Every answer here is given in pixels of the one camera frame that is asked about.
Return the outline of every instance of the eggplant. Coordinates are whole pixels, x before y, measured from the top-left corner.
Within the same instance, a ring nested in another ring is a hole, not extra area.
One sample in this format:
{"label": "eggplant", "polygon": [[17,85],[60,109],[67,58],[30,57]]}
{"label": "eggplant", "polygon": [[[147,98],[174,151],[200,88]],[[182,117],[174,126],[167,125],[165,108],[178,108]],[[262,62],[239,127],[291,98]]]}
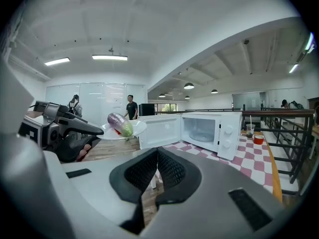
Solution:
{"label": "eggplant", "polygon": [[133,134],[132,124],[122,115],[111,113],[108,116],[108,123],[112,128],[121,133],[122,136],[127,137]]}

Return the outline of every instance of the microwave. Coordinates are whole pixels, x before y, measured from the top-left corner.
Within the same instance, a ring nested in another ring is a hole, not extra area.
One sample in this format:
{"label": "microwave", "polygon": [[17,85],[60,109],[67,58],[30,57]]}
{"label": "microwave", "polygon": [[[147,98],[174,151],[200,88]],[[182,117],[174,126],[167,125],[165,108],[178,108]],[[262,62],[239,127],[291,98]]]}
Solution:
{"label": "microwave", "polygon": [[193,112],[141,116],[147,128],[139,135],[140,148],[185,141],[217,156],[233,160],[241,131],[241,112]]}

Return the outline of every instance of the backpack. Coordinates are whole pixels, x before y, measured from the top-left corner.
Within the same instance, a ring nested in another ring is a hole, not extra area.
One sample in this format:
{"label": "backpack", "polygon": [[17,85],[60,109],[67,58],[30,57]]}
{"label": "backpack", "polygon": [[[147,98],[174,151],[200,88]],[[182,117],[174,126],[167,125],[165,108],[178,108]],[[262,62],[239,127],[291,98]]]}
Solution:
{"label": "backpack", "polygon": [[296,106],[298,109],[304,109],[304,106],[302,104],[298,104],[296,101],[292,101],[291,104]]}
{"label": "backpack", "polygon": [[78,105],[78,103],[79,103],[79,102],[77,102],[74,107],[71,107],[71,106],[70,106],[70,108],[69,108],[69,113],[74,114],[74,115],[76,115],[76,116],[79,116],[78,111],[75,109],[76,106]]}

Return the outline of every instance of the red and white checkered tablecloth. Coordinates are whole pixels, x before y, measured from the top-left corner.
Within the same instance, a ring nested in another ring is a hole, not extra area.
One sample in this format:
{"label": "red and white checkered tablecloth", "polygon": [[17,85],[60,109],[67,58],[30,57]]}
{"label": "red and white checkered tablecloth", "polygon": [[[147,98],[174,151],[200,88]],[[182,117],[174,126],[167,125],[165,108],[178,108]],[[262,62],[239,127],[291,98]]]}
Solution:
{"label": "red and white checkered tablecloth", "polygon": [[254,180],[265,189],[273,192],[272,165],[266,141],[262,145],[253,143],[252,138],[247,138],[246,134],[239,137],[238,148],[232,161],[217,156],[216,152],[203,149],[188,142],[180,141],[163,146],[168,149],[182,150],[194,155],[198,155],[222,163],[231,165]]}

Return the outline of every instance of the white plate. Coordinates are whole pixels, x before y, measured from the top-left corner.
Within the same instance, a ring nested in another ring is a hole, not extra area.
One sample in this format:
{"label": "white plate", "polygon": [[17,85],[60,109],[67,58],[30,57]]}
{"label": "white plate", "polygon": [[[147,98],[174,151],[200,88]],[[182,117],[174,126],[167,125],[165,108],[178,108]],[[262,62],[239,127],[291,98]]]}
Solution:
{"label": "white plate", "polygon": [[112,128],[108,123],[104,124],[103,126],[101,126],[101,129],[103,130],[104,134],[103,135],[97,135],[97,137],[99,137],[102,140],[123,140],[126,138],[130,138],[133,136],[137,136],[140,133],[142,133],[147,125],[145,122],[143,121],[139,121],[139,120],[129,120],[129,122],[132,124],[133,126],[133,134],[131,136],[128,137],[124,137],[121,134],[118,134],[114,128]]}

